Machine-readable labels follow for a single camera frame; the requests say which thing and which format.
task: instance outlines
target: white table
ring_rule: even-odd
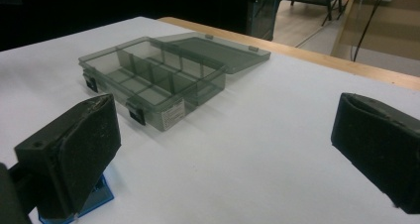
[[[15,146],[96,95],[79,57],[184,32],[135,18],[0,53],[0,162],[11,167]],[[275,53],[164,133],[117,103],[122,147],[105,170],[115,199],[79,222],[419,223],[331,145],[342,92],[420,118],[420,91]]]

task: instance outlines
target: chair leg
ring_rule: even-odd
[[[327,19],[329,21],[331,21],[333,19],[332,12],[331,12],[332,11],[331,4],[327,5],[327,10],[328,10],[327,17],[325,17],[324,22],[322,23],[321,27],[324,27],[324,24],[325,24],[325,22],[327,22]]]

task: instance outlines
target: wooden table edge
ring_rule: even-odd
[[[261,48],[263,50],[267,50],[273,53],[292,56],[296,58],[300,58],[306,61],[314,62],[323,66],[331,67],[334,69],[338,69],[341,71],[345,71],[348,73],[352,73],[359,76],[364,76],[368,78],[372,78],[375,80],[379,80],[382,82],[387,82],[391,84],[395,84],[397,86],[410,88],[414,90],[420,90],[420,77],[408,75],[404,73],[399,73],[383,68],[374,67],[371,65],[366,65],[358,62],[352,62],[349,60],[321,55],[309,51],[305,51],[302,49],[277,44],[273,42],[269,42],[266,40],[261,40],[257,38],[253,38],[250,36],[233,33],[230,31],[217,29],[173,17],[164,17],[158,19],[161,22],[165,22],[168,24],[172,24],[175,26],[179,26],[185,29],[189,29],[192,31],[210,34],[215,37],[235,41],[241,44],[250,45],[254,47]]]

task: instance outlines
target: clear gray plastic box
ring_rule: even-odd
[[[225,88],[226,73],[270,52],[199,33],[140,38],[79,59],[86,84],[113,93],[130,116],[165,131]]]
[[[225,87],[214,59],[140,38],[79,59],[86,83],[114,94],[132,118],[165,131]]]
[[[269,59],[271,53],[201,33],[185,33],[157,38],[200,56],[211,57],[226,66],[233,74]]]

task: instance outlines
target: tiled floor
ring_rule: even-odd
[[[282,1],[276,17],[273,41],[329,55],[343,19],[335,20],[337,15],[336,10],[334,20],[321,27],[326,16],[325,7],[301,3],[290,6],[288,1]],[[357,62],[420,76],[420,60],[360,49]]]

